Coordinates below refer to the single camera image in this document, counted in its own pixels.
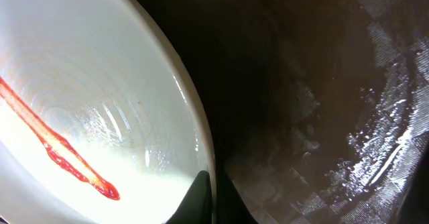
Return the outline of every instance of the red stain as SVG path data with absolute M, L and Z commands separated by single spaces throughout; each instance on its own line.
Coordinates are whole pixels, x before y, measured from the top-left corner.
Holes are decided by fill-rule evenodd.
M 78 154 L 78 152 L 68 143 L 67 139 L 48 127 L 17 95 L 10 86 L 0 77 L 0 97 L 17 113 L 17 115 L 36 134 L 49 157 L 62 169 L 68 171 L 82 182 L 87 182 L 96 188 L 105 197 L 112 200 L 119 200 L 117 189 L 97 174 L 89 164 Z M 74 161 L 84 166 L 85 171 L 89 171 L 92 176 L 85 176 L 76 166 L 73 166 L 64 155 L 72 154 Z

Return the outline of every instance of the shiny wet surface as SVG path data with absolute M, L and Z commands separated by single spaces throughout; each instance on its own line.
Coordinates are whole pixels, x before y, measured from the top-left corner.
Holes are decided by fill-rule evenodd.
M 260 223 L 395 221 L 429 139 L 428 0 L 138 0 Z

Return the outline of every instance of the white plate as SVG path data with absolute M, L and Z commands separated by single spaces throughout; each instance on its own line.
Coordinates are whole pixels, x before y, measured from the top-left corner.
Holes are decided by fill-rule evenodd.
M 162 223 L 199 171 L 215 189 L 196 90 L 133 0 L 0 0 L 0 76 L 121 195 L 108 199 L 59 168 L 0 99 L 8 222 Z

